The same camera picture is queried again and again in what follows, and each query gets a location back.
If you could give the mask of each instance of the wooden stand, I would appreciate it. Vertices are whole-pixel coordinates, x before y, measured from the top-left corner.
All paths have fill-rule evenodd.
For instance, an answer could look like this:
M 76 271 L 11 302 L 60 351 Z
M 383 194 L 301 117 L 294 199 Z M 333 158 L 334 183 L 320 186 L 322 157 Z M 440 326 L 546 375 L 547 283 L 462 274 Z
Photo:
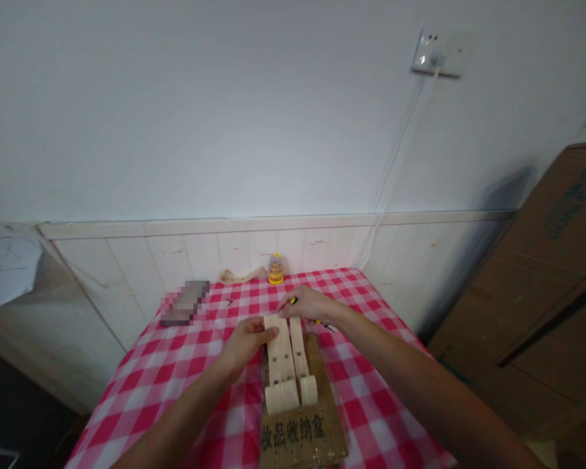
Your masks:
M 345 435 L 315 334 L 304 335 L 303 345 L 309 374 L 316 380 L 316 404 L 272 415 L 267 412 L 266 403 L 263 404 L 259 440 L 260 469 L 332 466 L 340 464 L 348 455 Z M 263 364 L 263 387 L 267 388 L 271 383 L 266 354 Z

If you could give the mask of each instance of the human hand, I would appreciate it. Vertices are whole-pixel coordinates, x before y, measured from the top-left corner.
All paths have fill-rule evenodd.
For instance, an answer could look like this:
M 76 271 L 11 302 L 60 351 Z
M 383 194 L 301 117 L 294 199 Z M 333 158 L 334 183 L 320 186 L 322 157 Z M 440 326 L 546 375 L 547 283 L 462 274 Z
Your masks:
M 298 299 L 294 305 L 291 304 L 293 298 Z M 338 303 L 306 285 L 301 285 L 282 297 L 277 311 L 280 317 L 304 316 L 330 325 L 334 324 L 336 316 L 344 308 L 347 308 L 344 304 Z
M 217 362 L 230 376 L 232 383 L 236 382 L 247 364 L 254 358 L 258 348 L 278 335 L 278 328 L 265 329 L 262 316 L 255 316 L 239 322 L 230 339 L 223 347 Z

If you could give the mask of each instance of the electrical socket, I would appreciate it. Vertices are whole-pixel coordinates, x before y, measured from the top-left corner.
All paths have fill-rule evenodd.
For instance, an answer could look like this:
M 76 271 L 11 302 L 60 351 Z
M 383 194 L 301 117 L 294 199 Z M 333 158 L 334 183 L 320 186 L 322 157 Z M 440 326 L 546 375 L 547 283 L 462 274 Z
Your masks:
M 461 77 L 475 49 L 476 37 L 468 31 L 423 27 L 411 70 L 454 78 Z

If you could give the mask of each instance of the pink checkered tablecloth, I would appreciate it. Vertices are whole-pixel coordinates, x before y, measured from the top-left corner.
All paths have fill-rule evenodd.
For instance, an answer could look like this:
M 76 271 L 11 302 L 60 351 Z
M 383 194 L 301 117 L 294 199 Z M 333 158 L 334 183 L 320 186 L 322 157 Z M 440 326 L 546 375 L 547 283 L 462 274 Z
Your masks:
M 108 468 L 168 409 L 221 352 L 238 322 L 273 313 L 284 293 L 310 287 L 348 304 L 393 335 L 427 353 L 358 269 L 290 276 L 280 285 L 255 279 L 211 284 L 206 320 L 163 327 L 159 315 L 126 354 L 102 395 L 67 468 Z M 168 308 L 177 294 L 170 294 Z M 228 306 L 228 300 L 234 301 Z M 348 442 L 347 468 L 443 468 L 453 459 L 393 395 L 371 364 L 336 331 L 310 322 L 331 381 Z M 183 467 L 253 468 L 260 455 L 260 354 L 224 395 Z

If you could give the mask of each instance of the cardboard box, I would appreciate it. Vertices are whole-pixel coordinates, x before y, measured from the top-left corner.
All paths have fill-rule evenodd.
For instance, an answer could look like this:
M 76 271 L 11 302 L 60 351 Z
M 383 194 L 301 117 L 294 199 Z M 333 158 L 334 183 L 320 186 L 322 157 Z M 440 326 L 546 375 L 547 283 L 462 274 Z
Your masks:
M 568 412 L 575 403 L 513 366 L 493 367 L 471 389 L 519 434 Z
M 521 432 L 586 403 L 586 144 L 554 161 L 429 349 Z

